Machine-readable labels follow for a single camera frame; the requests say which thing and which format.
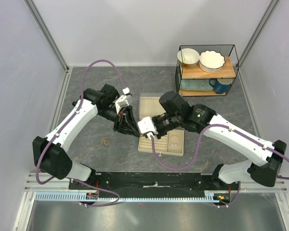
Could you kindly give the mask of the beige jewelry box with lid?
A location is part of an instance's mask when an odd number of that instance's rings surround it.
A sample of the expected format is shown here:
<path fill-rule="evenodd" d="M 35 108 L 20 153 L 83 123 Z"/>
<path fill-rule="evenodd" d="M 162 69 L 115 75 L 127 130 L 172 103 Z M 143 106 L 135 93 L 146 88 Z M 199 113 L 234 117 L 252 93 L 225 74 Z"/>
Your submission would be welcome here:
<path fill-rule="evenodd" d="M 158 116 L 165 113 L 165 110 L 159 103 L 163 93 L 140 93 L 139 99 L 139 118 Z"/>

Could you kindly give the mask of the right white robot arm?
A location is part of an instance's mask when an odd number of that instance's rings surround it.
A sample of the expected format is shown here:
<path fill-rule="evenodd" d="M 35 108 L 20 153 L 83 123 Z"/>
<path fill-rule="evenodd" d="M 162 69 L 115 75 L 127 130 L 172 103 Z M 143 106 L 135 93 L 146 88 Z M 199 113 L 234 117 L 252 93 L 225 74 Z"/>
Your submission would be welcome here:
<path fill-rule="evenodd" d="M 168 131 L 181 127 L 201 137 L 218 140 L 247 158 L 236 164 L 219 164 L 211 177 L 215 189 L 246 180 L 274 187 L 287 147 L 283 141 L 271 142 L 258 138 L 203 104 L 190 105 L 174 91 L 164 93 L 159 104 L 165 112 L 152 117 L 156 138 L 160 139 Z"/>

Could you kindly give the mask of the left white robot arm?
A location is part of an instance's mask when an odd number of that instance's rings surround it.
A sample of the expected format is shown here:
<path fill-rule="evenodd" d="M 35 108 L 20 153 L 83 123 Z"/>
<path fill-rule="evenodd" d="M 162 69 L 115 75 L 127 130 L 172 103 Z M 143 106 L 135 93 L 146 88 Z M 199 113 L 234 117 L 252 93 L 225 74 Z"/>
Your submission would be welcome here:
<path fill-rule="evenodd" d="M 114 123 L 113 130 L 140 137 L 133 117 L 131 95 L 120 95 L 115 87 L 105 84 L 101 90 L 86 89 L 80 99 L 73 103 L 68 116 L 46 137 L 37 136 L 32 143 L 34 164 L 37 171 L 44 171 L 53 178 L 78 179 L 85 189 L 96 184 L 93 170 L 84 164 L 74 162 L 67 152 L 73 140 L 95 116 L 101 116 Z"/>

